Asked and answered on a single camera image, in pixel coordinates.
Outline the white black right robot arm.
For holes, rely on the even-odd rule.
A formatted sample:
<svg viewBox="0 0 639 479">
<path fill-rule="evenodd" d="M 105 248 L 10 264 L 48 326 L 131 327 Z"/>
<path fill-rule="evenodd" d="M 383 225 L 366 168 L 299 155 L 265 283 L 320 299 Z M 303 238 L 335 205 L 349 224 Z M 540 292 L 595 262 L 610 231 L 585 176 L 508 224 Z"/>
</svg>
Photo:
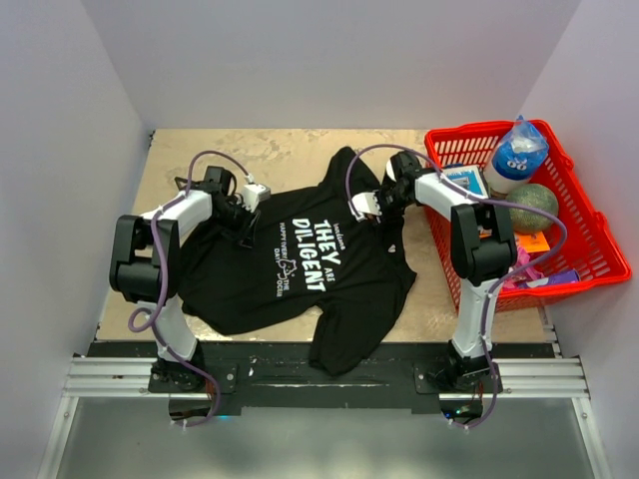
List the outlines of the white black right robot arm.
<svg viewBox="0 0 639 479">
<path fill-rule="evenodd" d="M 375 199 L 385 220 L 421 205 L 449 221 L 450 263 L 460 278 L 458 321 L 429 380 L 442 391 L 465 392 L 484 376 L 495 376 L 491 330 L 496 301 L 517 260 L 508 210 L 423 167 L 409 151 L 390 158 Z"/>
</svg>

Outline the black printed t-shirt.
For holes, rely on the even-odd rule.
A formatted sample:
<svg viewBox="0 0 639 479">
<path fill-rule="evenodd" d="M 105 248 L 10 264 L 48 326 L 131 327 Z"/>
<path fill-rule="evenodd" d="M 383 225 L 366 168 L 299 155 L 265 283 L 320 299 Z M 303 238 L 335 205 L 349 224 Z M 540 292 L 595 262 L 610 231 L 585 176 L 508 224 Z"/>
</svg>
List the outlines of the black printed t-shirt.
<svg viewBox="0 0 639 479">
<path fill-rule="evenodd" d="M 368 358 L 394 327 L 416 274 L 405 258 L 402 218 L 376 226 L 351 214 L 347 192 L 379 187 L 354 156 L 341 148 L 318 185 L 262 203 L 251 248 L 212 221 L 193 230 L 181 250 L 183 312 L 230 336 L 317 307 L 310 365 L 339 376 Z"/>
</svg>

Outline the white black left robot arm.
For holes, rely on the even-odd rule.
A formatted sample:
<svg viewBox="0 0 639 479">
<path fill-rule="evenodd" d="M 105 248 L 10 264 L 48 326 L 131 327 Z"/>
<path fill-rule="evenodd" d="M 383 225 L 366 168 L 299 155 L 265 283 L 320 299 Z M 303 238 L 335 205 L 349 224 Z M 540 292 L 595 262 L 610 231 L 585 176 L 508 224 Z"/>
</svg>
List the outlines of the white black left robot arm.
<svg viewBox="0 0 639 479">
<path fill-rule="evenodd" d="M 197 226 L 212 221 L 231 241 L 251 246 L 259 205 L 270 197 L 271 189 L 250 174 L 245 180 L 235 192 L 232 172 L 208 167 L 201 180 L 187 178 L 167 203 L 116 221 L 110 287 L 136 305 L 128 319 L 129 329 L 150 330 L 154 335 L 158 359 L 152 376 L 185 392 L 209 386 L 211 377 L 178 298 L 181 241 Z"/>
</svg>

